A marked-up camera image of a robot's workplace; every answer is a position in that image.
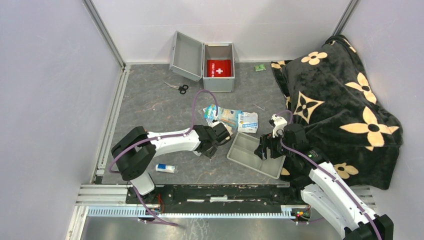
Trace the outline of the red first aid pouch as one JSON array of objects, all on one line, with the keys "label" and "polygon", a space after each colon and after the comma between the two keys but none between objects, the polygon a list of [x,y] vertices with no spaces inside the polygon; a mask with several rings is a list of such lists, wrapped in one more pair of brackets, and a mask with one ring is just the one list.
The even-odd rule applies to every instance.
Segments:
[{"label": "red first aid pouch", "polygon": [[232,62],[230,59],[208,59],[206,63],[206,76],[208,78],[224,78],[232,76]]}]

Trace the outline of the blue white small box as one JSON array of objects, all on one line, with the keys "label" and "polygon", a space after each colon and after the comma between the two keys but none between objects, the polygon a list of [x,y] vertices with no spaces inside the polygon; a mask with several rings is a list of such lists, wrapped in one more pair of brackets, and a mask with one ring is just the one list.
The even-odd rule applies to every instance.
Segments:
[{"label": "blue white small box", "polygon": [[174,165],[158,163],[158,164],[155,165],[155,170],[157,172],[174,174],[176,172],[177,168]]}]

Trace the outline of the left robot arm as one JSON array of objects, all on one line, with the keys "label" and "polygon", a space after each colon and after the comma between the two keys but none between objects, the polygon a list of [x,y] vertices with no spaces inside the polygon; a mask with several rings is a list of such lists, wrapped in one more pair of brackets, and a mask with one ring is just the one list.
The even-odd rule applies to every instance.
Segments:
[{"label": "left robot arm", "polygon": [[111,149],[113,162],[121,178],[130,182],[145,204],[157,198],[155,184],[146,171],[153,158],[174,152],[192,152],[197,156],[211,158],[219,146],[232,138],[231,127],[220,121],[211,126],[193,125],[191,128],[173,132],[151,132],[142,126],[133,128]]}]

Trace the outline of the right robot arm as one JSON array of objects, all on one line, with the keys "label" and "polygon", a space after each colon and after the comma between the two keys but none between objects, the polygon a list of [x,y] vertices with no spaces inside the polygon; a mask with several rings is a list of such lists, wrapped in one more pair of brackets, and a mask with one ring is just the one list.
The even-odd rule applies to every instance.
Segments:
[{"label": "right robot arm", "polygon": [[300,174],[290,181],[289,199],[316,209],[343,240],[394,238],[391,218],[378,215],[353,192],[328,157],[309,143],[302,125],[275,126],[260,137],[254,153],[262,160],[285,156]]}]

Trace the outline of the grey metal case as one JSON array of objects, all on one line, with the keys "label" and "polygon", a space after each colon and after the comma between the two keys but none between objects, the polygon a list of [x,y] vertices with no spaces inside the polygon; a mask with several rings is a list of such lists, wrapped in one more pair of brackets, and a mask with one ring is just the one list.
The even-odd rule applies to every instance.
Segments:
[{"label": "grey metal case", "polygon": [[[230,93],[235,87],[235,51],[232,42],[202,42],[180,31],[172,41],[169,69],[194,82],[202,80],[211,92]],[[231,60],[232,76],[207,77],[207,60]]]}]

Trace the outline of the white gauze packet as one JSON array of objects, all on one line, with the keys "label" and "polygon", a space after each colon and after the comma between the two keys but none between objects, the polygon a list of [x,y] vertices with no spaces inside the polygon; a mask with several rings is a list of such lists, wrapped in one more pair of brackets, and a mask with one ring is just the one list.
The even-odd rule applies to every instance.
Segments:
[{"label": "white gauze packet", "polygon": [[255,134],[259,128],[258,114],[256,112],[241,112],[237,117],[237,131]]}]

